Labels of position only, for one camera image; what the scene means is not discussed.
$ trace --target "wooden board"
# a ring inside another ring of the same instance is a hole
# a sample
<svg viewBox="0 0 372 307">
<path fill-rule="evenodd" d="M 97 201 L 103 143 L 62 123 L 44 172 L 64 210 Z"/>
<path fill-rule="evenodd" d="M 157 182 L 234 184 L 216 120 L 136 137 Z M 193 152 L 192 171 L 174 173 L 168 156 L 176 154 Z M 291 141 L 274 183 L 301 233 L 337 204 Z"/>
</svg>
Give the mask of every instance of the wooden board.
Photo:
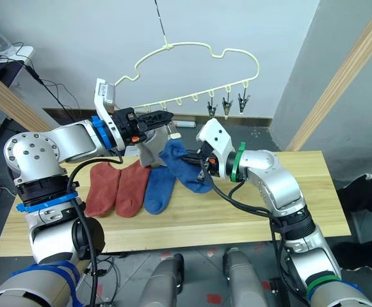
<svg viewBox="0 0 372 307">
<path fill-rule="evenodd" d="M 48 131 L 52 127 L 39 117 L 0 81 L 0 110 L 29 131 Z"/>
<path fill-rule="evenodd" d="M 372 55 L 372 18 L 365 27 L 348 57 L 341 65 L 325 91 L 303 121 L 294 138 L 288 144 L 287 151 L 297 151 L 314 133 L 329 111 L 333 108 L 351 82 L 359 74 Z"/>
<path fill-rule="evenodd" d="M 349 235 L 350 231 L 337 198 L 327 165 L 321 152 L 277 153 L 282 165 L 296 177 L 312 216 L 325 236 Z M 136 158 L 125 157 L 124 168 Z M 70 173 L 76 165 L 63 164 Z M 90 186 L 90 166 L 77 175 L 84 200 Z M 218 187 L 228 191 L 235 184 L 216 178 Z M 235 198 L 250 205 L 264 206 L 258 190 L 245 184 Z M 0 256 L 29 256 L 31 249 L 24 214 L 16 211 L 14 202 L 0 238 Z M 194 194 L 176 182 L 168 208 L 157 216 L 145 209 L 125 219 L 114 211 L 98 218 L 105 233 L 104 252 L 174 248 L 234 242 L 270 240 L 268 220 L 235 209 L 214 191 Z"/>
</svg>

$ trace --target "red floor marking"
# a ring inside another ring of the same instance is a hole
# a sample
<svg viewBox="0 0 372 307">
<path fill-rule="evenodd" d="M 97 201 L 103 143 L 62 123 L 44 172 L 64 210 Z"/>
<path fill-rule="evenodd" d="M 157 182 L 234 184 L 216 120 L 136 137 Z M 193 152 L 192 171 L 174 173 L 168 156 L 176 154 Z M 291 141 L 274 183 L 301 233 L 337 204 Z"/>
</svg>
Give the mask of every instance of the red floor marking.
<svg viewBox="0 0 372 307">
<path fill-rule="evenodd" d="M 264 291 L 269 291 L 271 289 L 270 283 L 268 281 L 262 281 Z"/>
<path fill-rule="evenodd" d="M 260 242 L 260 243 L 258 243 L 258 244 L 256 244 L 255 246 L 254 246 L 254 249 L 256 250 L 256 251 L 259 251 L 260 249 L 262 249 L 263 247 L 264 247 L 264 242 Z"/>
<path fill-rule="evenodd" d="M 103 284 L 99 283 L 97 285 L 96 295 L 100 297 L 102 296 L 102 294 L 103 294 Z"/>
<path fill-rule="evenodd" d="M 209 250 L 207 251 L 207 256 L 208 256 L 208 257 L 212 257 L 212 256 L 214 256 L 214 254 L 216 253 L 216 251 L 217 251 L 216 248 L 209 249 Z"/>
<path fill-rule="evenodd" d="M 166 258 L 170 257 L 172 255 L 171 252 L 169 251 L 164 251 L 160 254 L 160 260 L 163 261 L 165 260 Z"/>
<path fill-rule="evenodd" d="M 207 303 L 219 305 L 222 303 L 222 296 L 220 294 L 208 293 Z"/>
</svg>

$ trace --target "green ring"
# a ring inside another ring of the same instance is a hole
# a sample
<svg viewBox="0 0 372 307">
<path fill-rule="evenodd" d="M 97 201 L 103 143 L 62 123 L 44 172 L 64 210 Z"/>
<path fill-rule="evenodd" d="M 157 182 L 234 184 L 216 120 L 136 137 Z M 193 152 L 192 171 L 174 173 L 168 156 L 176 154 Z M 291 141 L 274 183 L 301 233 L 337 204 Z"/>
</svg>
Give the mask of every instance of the green ring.
<svg viewBox="0 0 372 307">
<path fill-rule="evenodd" d="M 324 283 L 324 282 L 330 281 L 330 280 L 340 281 L 341 279 L 337 276 L 334 276 L 334 275 L 327 275 L 327 276 L 322 276 L 322 277 L 317 278 L 316 280 L 314 280 L 313 282 L 311 282 L 309 284 L 309 286 L 307 288 L 307 297 L 309 296 L 309 292 L 311 292 L 311 290 L 313 288 L 315 288 L 316 286 L 318 286 L 321 283 Z"/>
<path fill-rule="evenodd" d="M 232 165 L 231 181 L 233 182 L 236 182 L 237 169 L 238 169 L 239 161 L 241 160 L 241 156 L 243 155 L 244 150 L 245 150 L 245 143 L 241 142 L 241 144 L 239 145 L 236 157 L 234 158 L 234 164 Z"/>
</svg>

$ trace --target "black shoe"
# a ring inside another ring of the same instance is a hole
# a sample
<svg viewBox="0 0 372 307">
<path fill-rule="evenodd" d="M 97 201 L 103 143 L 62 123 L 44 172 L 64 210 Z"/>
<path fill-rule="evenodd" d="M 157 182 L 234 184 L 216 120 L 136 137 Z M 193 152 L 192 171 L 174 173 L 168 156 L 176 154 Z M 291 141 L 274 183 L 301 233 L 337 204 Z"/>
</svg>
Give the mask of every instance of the black shoe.
<svg viewBox="0 0 372 307">
<path fill-rule="evenodd" d="M 332 249 L 338 264 L 350 271 L 369 267 L 372 270 L 372 241 L 366 243 L 339 243 Z"/>
<path fill-rule="evenodd" d="M 355 179 L 347 187 L 338 190 L 337 194 L 344 211 L 367 209 L 372 212 L 372 174 Z"/>
</svg>

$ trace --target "baseboard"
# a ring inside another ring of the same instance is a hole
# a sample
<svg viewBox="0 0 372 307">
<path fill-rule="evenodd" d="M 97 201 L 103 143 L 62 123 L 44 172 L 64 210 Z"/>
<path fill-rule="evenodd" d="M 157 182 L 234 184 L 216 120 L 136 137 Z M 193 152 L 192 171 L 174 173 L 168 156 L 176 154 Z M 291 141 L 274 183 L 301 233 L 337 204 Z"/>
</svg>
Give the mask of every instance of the baseboard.
<svg viewBox="0 0 372 307">
<path fill-rule="evenodd" d="M 63 109 L 56 108 L 45 108 L 44 111 L 52 116 L 55 120 L 57 118 L 68 118 L 66 112 Z M 68 109 L 68 112 L 72 114 L 73 117 L 77 119 L 90 118 L 92 115 L 96 115 L 94 109 Z M 174 120 L 186 120 L 196 123 L 205 123 L 210 119 L 206 115 L 193 115 L 193 114 L 174 114 Z M 231 124 L 231 125 L 243 125 L 243 126 L 256 126 L 256 127 L 269 127 L 272 122 L 272 118 L 263 117 L 240 117 L 240 116 L 229 116 L 227 119 L 224 116 L 217 116 L 216 119 L 221 124 Z"/>
</svg>

